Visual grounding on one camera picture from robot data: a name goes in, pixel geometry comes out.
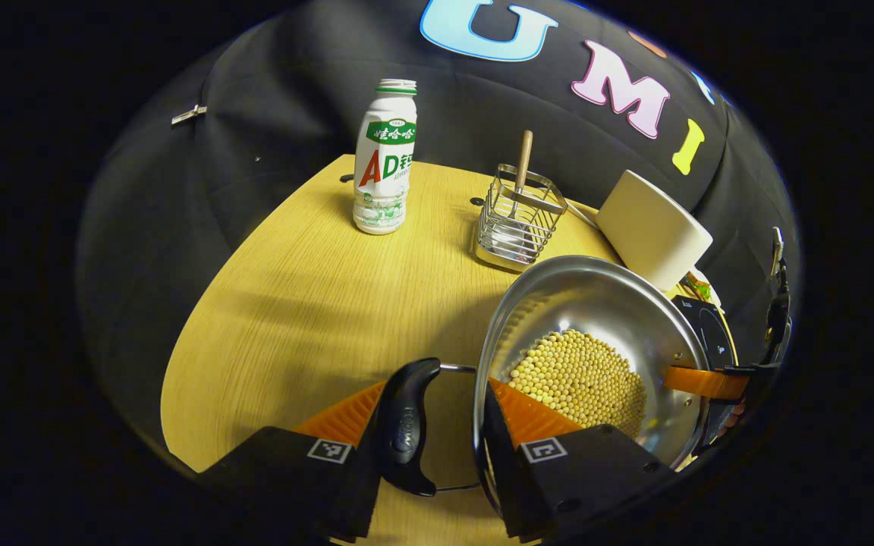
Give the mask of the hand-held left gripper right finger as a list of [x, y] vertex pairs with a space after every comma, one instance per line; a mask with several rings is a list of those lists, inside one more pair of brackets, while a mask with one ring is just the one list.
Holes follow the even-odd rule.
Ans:
[[503, 381], [483, 402], [485, 489], [521, 541], [582, 535], [659, 493], [673, 469], [603, 424], [583, 428]]

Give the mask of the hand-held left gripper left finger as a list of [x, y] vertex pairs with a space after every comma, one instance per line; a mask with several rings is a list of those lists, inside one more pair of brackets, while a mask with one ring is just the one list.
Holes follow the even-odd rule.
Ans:
[[213, 494], [306, 543], [367, 537], [379, 474], [369, 429], [385, 382], [337, 402], [288, 431], [264, 426], [196, 474]]

